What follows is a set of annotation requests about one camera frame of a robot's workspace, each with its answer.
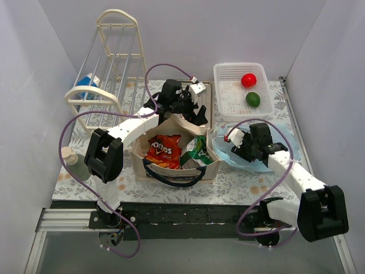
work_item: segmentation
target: floral tablecloth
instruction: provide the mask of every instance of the floral tablecloth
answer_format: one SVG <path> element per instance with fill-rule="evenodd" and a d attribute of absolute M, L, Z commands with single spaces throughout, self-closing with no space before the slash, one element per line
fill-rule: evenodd
<path fill-rule="evenodd" d="M 149 88 L 152 93 L 161 90 L 164 81 L 152 80 Z M 270 81 L 270 92 L 274 98 L 275 114 L 269 118 L 276 124 L 284 124 L 293 133 L 289 112 L 287 109 L 284 94 L 279 81 Z M 129 112 L 132 101 L 134 83 L 128 83 L 128 88 L 124 97 L 124 111 Z M 136 105 L 134 111 L 141 106 L 144 83 L 140 82 L 137 86 Z M 91 118 L 91 123 L 99 124 L 100 115 Z M 224 122 L 215 106 L 215 126 L 211 132 L 214 138 L 218 128 L 222 126 L 234 125 L 234 123 Z M 84 132 L 81 125 L 77 122 L 70 141 L 70 147 L 79 154 L 85 154 L 89 144 L 89 137 Z M 302 150 L 300 149 L 302 161 L 305 161 Z M 278 176 L 273 172 L 269 173 L 249 173 L 238 170 L 222 163 L 213 184 L 197 184 L 189 188 L 172 188 L 159 182 L 137 182 L 133 173 L 129 152 L 124 152 L 123 171 L 119 175 L 118 189 L 121 202 L 146 202 L 146 203 L 193 203 L 193 204 L 252 204 L 276 181 Z M 93 178 L 87 180 L 87 184 L 95 189 Z M 291 202 L 297 203 L 298 199 L 294 192 L 285 184 L 280 184 L 271 196 L 281 196 Z M 53 194 L 53 200 L 77 200 L 92 201 L 96 197 L 87 189 L 77 183 L 62 167 Z"/>

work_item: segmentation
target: gray floor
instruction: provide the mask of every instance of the gray floor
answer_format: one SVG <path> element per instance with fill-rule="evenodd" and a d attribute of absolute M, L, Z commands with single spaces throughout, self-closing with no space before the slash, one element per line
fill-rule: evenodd
<path fill-rule="evenodd" d="M 125 241 L 118 249 L 130 252 L 135 246 L 135 241 Z M 297 234 L 271 251 L 237 239 L 143 240 L 139 254 L 124 259 L 100 248 L 97 232 L 48 232 L 37 273 L 315 274 L 344 270 L 332 238 L 308 243 Z"/>

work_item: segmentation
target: white plastic basket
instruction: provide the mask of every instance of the white plastic basket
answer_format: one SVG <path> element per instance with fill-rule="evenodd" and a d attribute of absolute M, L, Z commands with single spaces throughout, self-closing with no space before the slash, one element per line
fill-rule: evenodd
<path fill-rule="evenodd" d="M 265 117 L 274 113 L 274 101 L 270 95 L 265 70 L 258 63 L 222 63 L 214 66 L 218 110 L 223 120 L 241 121 L 247 117 Z M 241 78 L 253 73 L 257 83 L 252 88 L 244 88 Z M 261 99 L 260 105 L 250 107 L 246 102 L 247 93 L 254 91 Z"/>

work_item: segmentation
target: red ball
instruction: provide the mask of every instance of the red ball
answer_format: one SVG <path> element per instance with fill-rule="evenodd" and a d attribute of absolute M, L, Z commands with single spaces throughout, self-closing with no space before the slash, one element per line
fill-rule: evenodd
<path fill-rule="evenodd" d="M 256 76 L 252 73 L 247 73 L 241 78 L 241 83 L 245 88 L 253 87 L 257 83 Z"/>

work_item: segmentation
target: cardboard box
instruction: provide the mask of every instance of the cardboard box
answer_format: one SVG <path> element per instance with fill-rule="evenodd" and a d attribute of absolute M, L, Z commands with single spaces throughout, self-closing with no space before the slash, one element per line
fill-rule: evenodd
<path fill-rule="evenodd" d="M 158 134 L 181 135 L 181 139 L 178 143 L 178 146 L 181 148 L 184 148 L 193 138 L 195 138 L 195 136 L 205 135 L 206 149 L 209 156 L 212 158 L 213 163 L 202 168 L 193 168 L 189 170 L 171 170 L 168 168 L 159 167 L 155 164 L 147 164 L 147 169 L 150 169 L 152 173 L 156 173 L 164 180 L 168 180 L 170 182 L 189 183 L 192 180 L 197 180 L 197 178 L 201 177 L 199 182 L 213 183 L 213 179 L 216 177 L 219 167 L 221 165 L 221 160 L 213 152 L 213 145 L 212 140 L 209 136 L 209 129 L 205 127 L 195 126 L 194 124 L 191 124 L 186 120 L 179 118 L 177 115 L 172 115 L 161 125 L 147 131 L 145 135 L 142 135 L 138 138 L 138 140 L 135 141 L 135 144 L 133 145 L 131 151 L 131 158 L 133 170 L 136 175 L 136 180 L 157 181 L 157 179 L 154 178 L 153 174 L 151 175 L 151 172 L 146 170 L 146 162 L 144 163 L 144 156 L 149 150 L 148 140 Z"/>

